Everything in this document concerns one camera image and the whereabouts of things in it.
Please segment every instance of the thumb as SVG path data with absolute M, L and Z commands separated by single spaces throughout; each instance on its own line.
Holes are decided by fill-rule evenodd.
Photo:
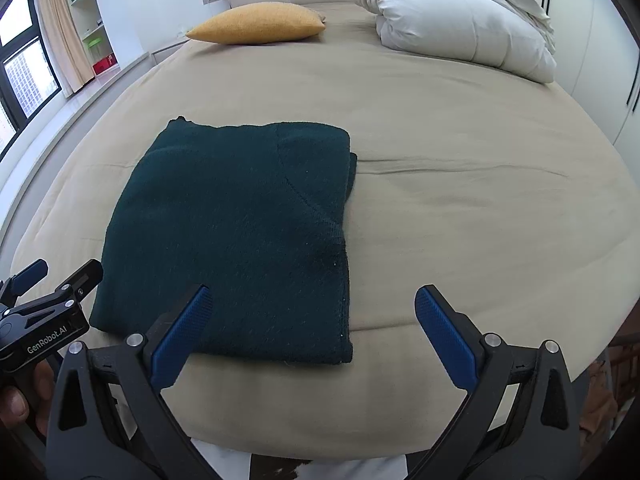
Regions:
M 0 420 L 12 428 L 24 422 L 29 415 L 29 407 L 20 390 L 9 386 L 0 392 Z

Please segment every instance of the metal screw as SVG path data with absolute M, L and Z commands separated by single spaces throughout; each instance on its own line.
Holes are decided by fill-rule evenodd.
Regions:
M 79 341 L 74 341 L 69 345 L 69 351 L 72 354 L 79 354 L 81 350 L 82 350 L 82 343 Z
M 545 348 L 552 354 L 555 354 L 560 349 L 558 343 L 556 343 L 555 341 L 551 341 L 551 339 L 545 343 Z
M 484 336 L 484 342 L 489 346 L 500 346 L 502 343 L 502 339 L 497 334 L 487 334 Z
M 127 337 L 127 344 L 129 346 L 140 346 L 144 340 L 145 337 L 142 334 L 131 334 Z

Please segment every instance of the white duvet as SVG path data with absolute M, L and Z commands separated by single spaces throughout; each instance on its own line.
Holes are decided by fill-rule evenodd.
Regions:
M 554 80 L 553 29 L 534 0 L 352 0 L 376 14 L 382 44 Z

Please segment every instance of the blue gripper pad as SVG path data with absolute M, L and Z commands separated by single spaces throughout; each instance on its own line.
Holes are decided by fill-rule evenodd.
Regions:
M 426 286 L 415 295 L 415 315 L 457 388 L 471 393 L 478 384 L 476 358 L 449 316 L 455 311 L 438 304 Z
M 209 289 L 201 286 L 151 355 L 149 383 L 156 393 L 175 383 L 212 312 Z
M 11 293 L 14 296 L 25 294 L 49 272 L 49 267 L 43 259 L 36 260 L 29 267 L 14 276 L 11 283 Z

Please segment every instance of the red box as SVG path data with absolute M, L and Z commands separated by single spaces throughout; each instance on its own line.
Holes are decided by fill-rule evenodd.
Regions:
M 104 72 L 110 66 L 113 66 L 117 63 L 115 54 L 109 54 L 107 57 L 103 57 L 100 61 L 98 61 L 94 65 L 95 75 L 98 75 L 100 72 Z

